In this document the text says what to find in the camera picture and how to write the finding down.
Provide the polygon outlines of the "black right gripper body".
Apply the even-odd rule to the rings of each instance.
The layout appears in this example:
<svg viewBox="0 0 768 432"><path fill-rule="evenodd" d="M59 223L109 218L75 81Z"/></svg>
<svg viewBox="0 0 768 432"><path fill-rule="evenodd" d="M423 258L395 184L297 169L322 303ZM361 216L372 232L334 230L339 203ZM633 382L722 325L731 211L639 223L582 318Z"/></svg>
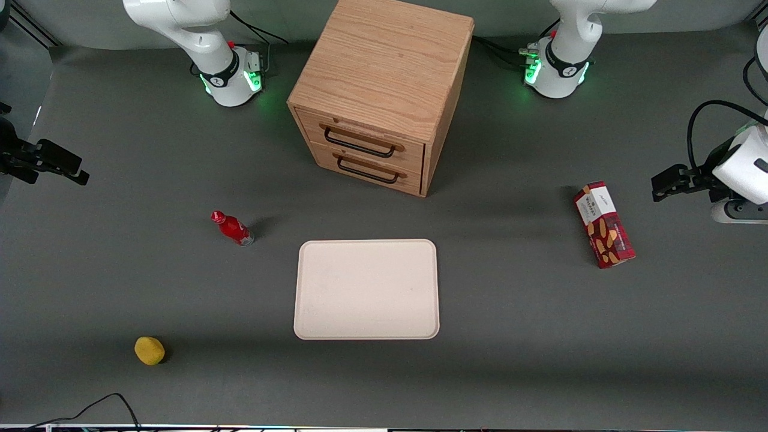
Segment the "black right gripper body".
<svg viewBox="0 0 768 432"><path fill-rule="evenodd" d="M17 136L12 123L1 117L1 169L27 184L34 184L38 179L39 144L31 144Z"/></svg>

